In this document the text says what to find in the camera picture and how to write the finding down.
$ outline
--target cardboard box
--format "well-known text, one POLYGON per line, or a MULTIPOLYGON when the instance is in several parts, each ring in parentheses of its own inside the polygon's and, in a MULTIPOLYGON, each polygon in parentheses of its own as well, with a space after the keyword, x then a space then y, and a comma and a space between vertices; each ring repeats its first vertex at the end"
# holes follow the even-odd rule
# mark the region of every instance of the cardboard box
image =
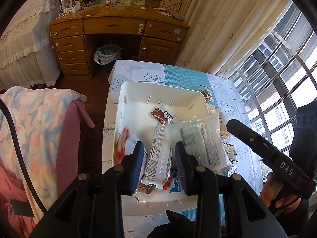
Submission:
POLYGON ((161 0, 161 8, 166 9, 167 11, 176 11, 180 10, 182 1, 180 0, 161 0))

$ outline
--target metal screw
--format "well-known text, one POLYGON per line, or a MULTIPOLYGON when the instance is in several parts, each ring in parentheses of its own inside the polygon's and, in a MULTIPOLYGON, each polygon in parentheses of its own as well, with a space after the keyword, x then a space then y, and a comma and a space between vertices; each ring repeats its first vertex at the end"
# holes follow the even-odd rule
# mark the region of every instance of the metal screw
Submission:
POLYGON ((236 181, 240 181, 242 177, 240 174, 233 174, 232 178, 235 179, 236 181))
POLYGON ((87 175, 86 175, 86 174, 80 174, 80 175, 78 176, 78 179, 81 180, 81 181, 86 180, 86 178, 87 178, 87 175))
POLYGON ((196 170, 198 172, 204 172, 206 170, 206 168, 204 166, 196 166, 196 170))
POLYGON ((122 171, 122 170, 123 170, 123 165, 116 165, 116 166, 114 166, 114 170, 115 170, 116 172, 122 171))

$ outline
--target trash bin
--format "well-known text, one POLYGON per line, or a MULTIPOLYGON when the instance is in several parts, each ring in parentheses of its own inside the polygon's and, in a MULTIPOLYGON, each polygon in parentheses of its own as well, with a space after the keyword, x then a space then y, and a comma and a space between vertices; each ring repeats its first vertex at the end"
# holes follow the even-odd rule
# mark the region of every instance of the trash bin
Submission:
POLYGON ((94 61, 100 65, 106 65, 114 60, 121 59, 121 47, 117 44, 107 44, 98 47, 94 54, 94 61))

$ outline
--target desk drawer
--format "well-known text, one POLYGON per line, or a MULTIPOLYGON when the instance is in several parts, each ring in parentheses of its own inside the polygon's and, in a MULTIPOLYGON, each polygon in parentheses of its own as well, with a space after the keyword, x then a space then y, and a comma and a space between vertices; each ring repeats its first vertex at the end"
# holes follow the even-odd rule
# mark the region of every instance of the desk drawer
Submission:
POLYGON ((64 37, 54 40, 56 52, 84 50, 84 36, 64 37))
POLYGON ((85 34, 119 33, 139 34, 140 24, 145 26, 145 20, 124 17, 100 17, 84 19, 85 34))
POLYGON ((176 25, 148 20, 144 35, 182 43, 187 29, 176 25))
POLYGON ((85 50, 57 53, 60 64, 86 63, 85 50))
POLYGON ((86 63, 64 64, 61 66, 65 75, 73 74, 89 74, 88 65, 86 63))
POLYGON ((53 39, 82 35, 82 20, 70 20, 51 25, 53 39))

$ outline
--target window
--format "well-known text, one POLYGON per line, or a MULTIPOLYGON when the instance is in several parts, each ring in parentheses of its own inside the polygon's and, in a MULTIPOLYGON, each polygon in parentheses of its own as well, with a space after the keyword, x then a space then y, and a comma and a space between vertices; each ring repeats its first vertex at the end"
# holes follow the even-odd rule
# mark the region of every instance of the window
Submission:
MULTIPOLYGON (((271 140, 286 155, 294 137, 292 123, 297 108, 317 100, 316 68, 317 35, 293 3, 240 67, 259 101, 264 118, 239 73, 229 77, 244 101, 252 129, 271 140)), ((266 179, 271 170, 262 162, 261 168, 263 179, 266 179)))

